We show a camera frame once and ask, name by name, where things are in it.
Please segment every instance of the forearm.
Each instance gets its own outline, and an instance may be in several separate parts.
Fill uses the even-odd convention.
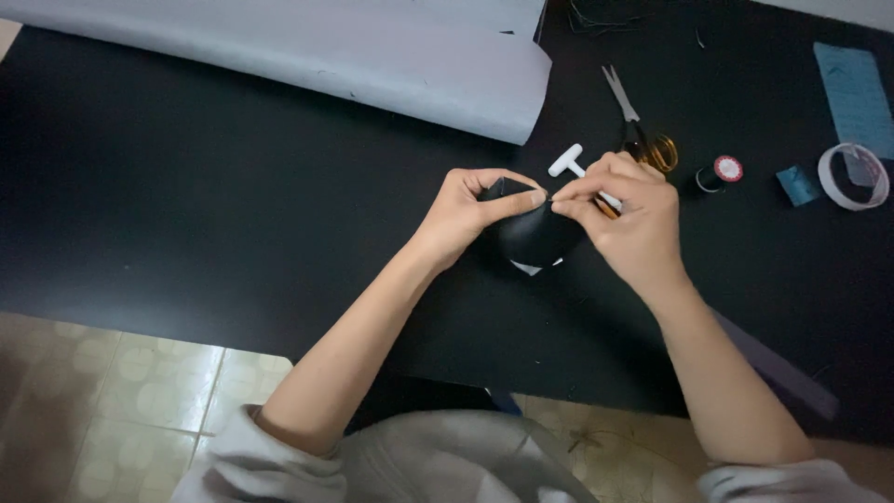
[[[399,251],[286,376],[258,426],[309,454],[328,453],[435,274],[412,244]]]
[[[814,457],[795,419],[688,280],[646,302],[662,328],[696,435],[711,459],[776,465]]]

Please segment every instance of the black thread spool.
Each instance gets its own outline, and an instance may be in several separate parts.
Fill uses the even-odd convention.
[[[703,167],[696,173],[696,185],[702,192],[719,192],[727,183],[738,182],[744,170],[742,163],[730,156],[720,156],[711,167]]]

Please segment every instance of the tape roll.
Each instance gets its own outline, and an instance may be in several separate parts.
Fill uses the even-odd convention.
[[[835,184],[835,179],[832,177],[831,164],[832,157],[839,152],[846,156],[849,155],[854,157],[872,177],[873,195],[869,198],[868,202],[858,202],[850,199],[848,196],[844,195],[844,192],[842,192]],[[888,199],[888,192],[890,190],[888,172],[885,171],[885,166],[882,165],[879,158],[866,147],[862,147],[855,143],[841,143],[840,145],[836,145],[822,154],[820,163],[817,166],[817,171],[820,175],[822,189],[829,194],[829,197],[834,200],[836,204],[844,209],[862,211],[864,209],[875,208]]]

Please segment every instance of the gray sweater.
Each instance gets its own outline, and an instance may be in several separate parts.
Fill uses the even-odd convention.
[[[530,420],[482,411],[393,417],[314,457],[261,431],[244,405],[190,468],[172,502],[585,503],[596,499],[561,460],[550,432]],[[699,481],[710,502],[885,503],[827,460],[725,466]]]

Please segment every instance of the blue paper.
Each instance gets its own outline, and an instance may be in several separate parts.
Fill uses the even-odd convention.
[[[867,51],[814,43],[832,120],[840,142],[854,142],[879,158],[894,158],[894,120],[881,86],[875,57]],[[873,186],[858,163],[848,164],[850,181]]]
[[[807,174],[801,166],[792,166],[784,169],[776,174],[785,189],[785,193],[789,195],[793,206],[801,206],[822,195],[816,185],[807,178]]]

